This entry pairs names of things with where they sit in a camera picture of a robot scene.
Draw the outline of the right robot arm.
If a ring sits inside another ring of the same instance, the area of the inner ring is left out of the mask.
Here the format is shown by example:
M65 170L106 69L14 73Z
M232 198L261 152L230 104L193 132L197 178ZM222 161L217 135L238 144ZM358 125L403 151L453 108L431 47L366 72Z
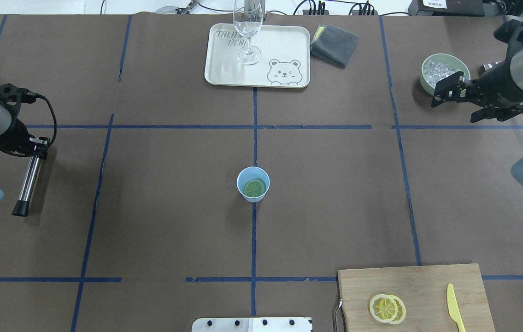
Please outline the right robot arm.
M470 122L483 119L506 121L523 113L523 27L508 40L506 58L476 80L469 81L461 71L437 82L432 107L444 102L472 103L480 107ZM512 176L523 186L523 157L511 168Z

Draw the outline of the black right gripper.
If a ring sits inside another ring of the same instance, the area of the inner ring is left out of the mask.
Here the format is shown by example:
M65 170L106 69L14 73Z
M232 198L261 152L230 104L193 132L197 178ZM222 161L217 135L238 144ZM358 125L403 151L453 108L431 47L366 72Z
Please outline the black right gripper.
M471 123L483 119L504 122L522 114L523 89L514 81L510 65L510 62L497 63L473 80L472 86L463 71L457 71L443 78L435 84L430 106L438 107L447 101L458 101L466 94L468 102L483 107L471 114Z

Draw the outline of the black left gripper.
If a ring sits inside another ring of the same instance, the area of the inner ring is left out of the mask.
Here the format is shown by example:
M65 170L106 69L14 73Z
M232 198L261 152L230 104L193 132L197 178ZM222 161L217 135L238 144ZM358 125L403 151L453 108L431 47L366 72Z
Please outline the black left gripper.
M50 144L51 139L48 137L35 138L31 135L21 121L13 121L7 131L0 135L0 151L15 157L46 160Z

